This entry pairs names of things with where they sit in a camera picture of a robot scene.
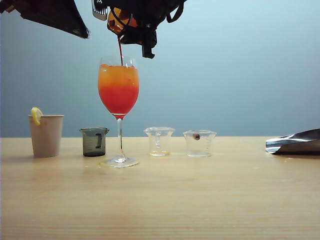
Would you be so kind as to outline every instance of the red liquid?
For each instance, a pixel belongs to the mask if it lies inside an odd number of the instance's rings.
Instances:
[[[122,56],[122,47],[121,47],[121,42],[120,42],[120,36],[117,36],[118,38],[118,44],[119,44],[119,50],[120,50],[120,59],[121,59],[121,66],[124,65],[124,58]]]
[[[102,64],[99,69],[98,90],[110,113],[117,119],[123,119],[138,99],[138,70],[134,66]]]

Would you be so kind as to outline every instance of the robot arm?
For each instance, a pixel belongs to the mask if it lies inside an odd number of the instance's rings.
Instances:
[[[157,44],[157,26],[167,20],[177,20],[183,12],[186,0],[92,0],[93,15],[100,20],[108,19],[108,29],[121,37],[122,44],[139,44],[142,56],[153,58],[152,48]],[[33,22],[60,29],[81,38],[88,38],[89,31],[84,24],[74,0],[1,0],[0,13],[17,10],[21,17]],[[130,16],[123,22],[121,14]],[[121,31],[116,32],[110,23],[117,20]]]

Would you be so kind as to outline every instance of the lemon slice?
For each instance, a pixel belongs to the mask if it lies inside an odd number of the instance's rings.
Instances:
[[[37,108],[36,106],[34,106],[33,108],[31,108],[31,115],[32,115],[32,118],[33,118],[35,125],[39,126],[40,125],[40,117],[41,117],[41,115],[43,115],[42,111],[39,108]]]

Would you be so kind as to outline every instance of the metallic pouch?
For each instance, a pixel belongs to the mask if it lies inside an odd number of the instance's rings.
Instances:
[[[320,128],[265,141],[270,154],[320,155]]]

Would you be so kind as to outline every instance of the paper cup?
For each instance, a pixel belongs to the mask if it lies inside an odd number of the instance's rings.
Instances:
[[[31,115],[28,117],[33,156],[36,158],[58,156],[64,115],[42,115],[39,126],[35,124]]]

